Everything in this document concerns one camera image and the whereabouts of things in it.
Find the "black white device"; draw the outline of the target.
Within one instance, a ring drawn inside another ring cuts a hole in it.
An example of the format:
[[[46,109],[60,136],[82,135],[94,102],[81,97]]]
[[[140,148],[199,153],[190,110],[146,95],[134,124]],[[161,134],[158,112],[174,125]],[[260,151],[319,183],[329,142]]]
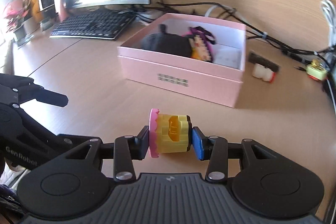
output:
[[[38,0],[39,10],[42,12],[43,18],[55,18],[56,10],[54,0]]]

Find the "black keyboard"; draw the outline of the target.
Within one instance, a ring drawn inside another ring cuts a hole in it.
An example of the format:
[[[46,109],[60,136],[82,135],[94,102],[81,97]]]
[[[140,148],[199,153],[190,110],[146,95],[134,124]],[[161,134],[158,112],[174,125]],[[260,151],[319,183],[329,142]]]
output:
[[[115,40],[135,19],[135,12],[98,9],[63,20],[52,30],[50,37]]]

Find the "glass computer case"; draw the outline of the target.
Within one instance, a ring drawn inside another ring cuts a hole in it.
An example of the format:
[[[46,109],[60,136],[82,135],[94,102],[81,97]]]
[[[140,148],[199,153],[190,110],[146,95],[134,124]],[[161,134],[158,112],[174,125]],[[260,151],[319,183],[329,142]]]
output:
[[[327,94],[327,96],[330,98],[331,100],[331,104],[333,106],[334,109],[334,113],[336,113],[336,106],[335,106],[335,79],[332,75],[331,72],[329,72],[325,78],[325,80],[322,83],[322,88],[323,91]]]

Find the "white red small bottle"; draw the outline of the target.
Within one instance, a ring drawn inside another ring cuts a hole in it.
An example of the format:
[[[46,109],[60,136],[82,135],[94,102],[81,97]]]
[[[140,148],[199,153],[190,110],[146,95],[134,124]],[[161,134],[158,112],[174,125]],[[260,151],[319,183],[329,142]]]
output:
[[[261,64],[255,64],[252,72],[252,76],[257,79],[261,79],[264,82],[271,83],[276,73],[271,69],[262,66]]]

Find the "black plush toy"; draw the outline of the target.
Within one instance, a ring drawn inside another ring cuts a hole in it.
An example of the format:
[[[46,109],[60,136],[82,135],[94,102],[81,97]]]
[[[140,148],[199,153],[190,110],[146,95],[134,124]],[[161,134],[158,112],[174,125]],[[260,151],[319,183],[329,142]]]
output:
[[[160,24],[158,29],[158,33],[150,34],[143,38],[141,41],[143,50],[191,57],[192,47],[187,37],[168,33],[165,24]]]

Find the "yellow red block toy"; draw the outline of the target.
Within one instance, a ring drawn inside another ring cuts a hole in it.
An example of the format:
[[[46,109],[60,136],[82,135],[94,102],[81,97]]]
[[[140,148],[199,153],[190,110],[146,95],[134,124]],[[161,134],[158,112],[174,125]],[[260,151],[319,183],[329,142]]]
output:
[[[313,59],[311,63],[306,66],[306,73],[310,78],[316,81],[324,81],[327,76],[327,70],[317,59]]]

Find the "yellow plush figure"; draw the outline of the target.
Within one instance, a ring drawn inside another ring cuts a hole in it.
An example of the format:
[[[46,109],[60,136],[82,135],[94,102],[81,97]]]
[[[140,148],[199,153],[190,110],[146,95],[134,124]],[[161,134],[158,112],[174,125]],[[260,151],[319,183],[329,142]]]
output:
[[[43,20],[43,15],[40,11],[38,0],[30,0],[30,12],[37,23]]]

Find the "black toy block bar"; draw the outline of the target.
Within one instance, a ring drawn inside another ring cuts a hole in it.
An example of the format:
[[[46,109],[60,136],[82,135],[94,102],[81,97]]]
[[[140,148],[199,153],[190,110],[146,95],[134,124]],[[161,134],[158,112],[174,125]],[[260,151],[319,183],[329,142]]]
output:
[[[268,59],[266,59],[266,58],[264,58],[264,57],[262,57],[262,56],[260,56],[256,53],[254,53],[254,52],[249,53],[248,62],[250,62],[252,64],[262,65],[263,67],[265,67],[267,69],[270,69],[274,73],[278,73],[279,70],[280,70],[280,67],[276,63],[274,63],[274,62],[272,62],[272,61],[270,61],[270,60],[268,60]]]

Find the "pink flower pot plant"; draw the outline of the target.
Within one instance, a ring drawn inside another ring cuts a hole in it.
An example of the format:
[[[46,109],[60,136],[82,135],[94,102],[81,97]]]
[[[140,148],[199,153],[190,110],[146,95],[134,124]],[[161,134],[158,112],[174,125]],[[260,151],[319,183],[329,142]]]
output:
[[[7,20],[7,32],[11,32],[14,41],[18,42],[26,37],[23,26],[25,18],[30,17],[31,0],[9,0],[3,12]]]

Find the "purple cartoon girl figure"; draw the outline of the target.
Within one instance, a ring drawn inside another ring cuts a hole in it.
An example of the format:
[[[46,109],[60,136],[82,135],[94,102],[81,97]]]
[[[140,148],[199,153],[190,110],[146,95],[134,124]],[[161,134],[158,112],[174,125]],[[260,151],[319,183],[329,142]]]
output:
[[[211,32],[201,26],[189,27],[189,32],[185,37],[189,40],[193,59],[209,63],[214,61],[213,46],[217,42]]]

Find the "pink cardboard box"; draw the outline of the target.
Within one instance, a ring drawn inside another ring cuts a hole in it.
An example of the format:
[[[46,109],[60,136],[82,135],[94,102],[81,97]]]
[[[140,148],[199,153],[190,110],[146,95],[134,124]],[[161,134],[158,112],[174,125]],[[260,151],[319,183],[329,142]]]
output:
[[[217,43],[213,47],[213,53],[222,47],[233,47],[241,51],[239,69],[141,49],[141,40],[149,34],[157,33],[160,24],[165,24],[168,32],[176,35],[187,34],[189,27],[201,26],[215,37]],[[165,14],[119,46],[118,58],[126,79],[234,107],[243,84],[245,31],[244,24],[228,20]]]

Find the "yellow pink block cake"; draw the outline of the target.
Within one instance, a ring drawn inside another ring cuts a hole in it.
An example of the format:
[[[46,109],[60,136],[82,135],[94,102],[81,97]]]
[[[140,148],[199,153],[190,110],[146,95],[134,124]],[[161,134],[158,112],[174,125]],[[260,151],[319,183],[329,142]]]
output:
[[[162,114],[151,109],[149,116],[149,149],[152,158],[163,153],[181,153],[190,150],[192,123],[188,115]]]

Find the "white power adapter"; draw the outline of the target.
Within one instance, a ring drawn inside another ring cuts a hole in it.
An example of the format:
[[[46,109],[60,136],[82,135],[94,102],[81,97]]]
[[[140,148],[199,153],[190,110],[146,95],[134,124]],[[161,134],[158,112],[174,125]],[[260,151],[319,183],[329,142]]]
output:
[[[241,51],[233,47],[222,47],[215,53],[214,64],[239,69]]]

